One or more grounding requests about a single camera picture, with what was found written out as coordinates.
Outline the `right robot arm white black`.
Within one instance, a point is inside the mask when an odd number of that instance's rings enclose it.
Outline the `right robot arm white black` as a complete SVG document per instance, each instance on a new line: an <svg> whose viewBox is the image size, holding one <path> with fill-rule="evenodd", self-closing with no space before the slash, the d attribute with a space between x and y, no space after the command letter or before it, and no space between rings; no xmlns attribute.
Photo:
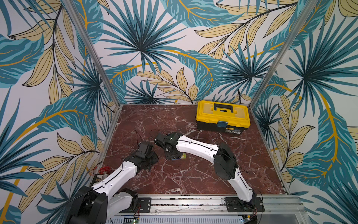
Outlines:
<svg viewBox="0 0 358 224"><path fill-rule="evenodd" d="M228 145L204 143L177 132L167 135L159 133L154 138L154 143L164 149L165 157L168 160L179 159L186 153L211 162L214 165L215 173L230 183L242 203L254 206L256 194L242 176L243 171L240 170L236 156Z"/></svg>

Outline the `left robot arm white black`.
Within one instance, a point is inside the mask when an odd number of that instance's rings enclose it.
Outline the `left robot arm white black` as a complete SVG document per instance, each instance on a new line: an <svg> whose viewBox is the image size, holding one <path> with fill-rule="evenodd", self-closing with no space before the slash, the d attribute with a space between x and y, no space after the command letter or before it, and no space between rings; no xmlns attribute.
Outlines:
<svg viewBox="0 0 358 224"><path fill-rule="evenodd" d="M136 193L117 191L141 170L158 162L153 145L142 142L139 148L124 159L120 167L91 187L82 187L70 202L66 224L104 224L114 215L130 208Z"/></svg>

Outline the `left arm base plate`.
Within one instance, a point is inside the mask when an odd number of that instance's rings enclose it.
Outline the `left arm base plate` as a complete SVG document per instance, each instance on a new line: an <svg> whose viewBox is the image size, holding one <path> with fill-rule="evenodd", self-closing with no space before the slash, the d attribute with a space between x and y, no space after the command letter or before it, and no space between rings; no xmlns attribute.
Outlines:
<svg viewBox="0 0 358 224"><path fill-rule="evenodd" d="M139 197L132 200L130 207L120 213L150 213L152 199L150 197Z"/></svg>

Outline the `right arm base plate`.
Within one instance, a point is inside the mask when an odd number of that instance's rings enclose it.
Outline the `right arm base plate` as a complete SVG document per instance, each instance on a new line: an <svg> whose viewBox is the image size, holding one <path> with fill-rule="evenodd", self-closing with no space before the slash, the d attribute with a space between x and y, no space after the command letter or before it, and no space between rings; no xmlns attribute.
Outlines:
<svg viewBox="0 0 358 224"><path fill-rule="evenodd" d="M226 197L224 198L224 204L228 212L265 212L261 197L256 197L250 202L242 201L238 197Z"/></svg>

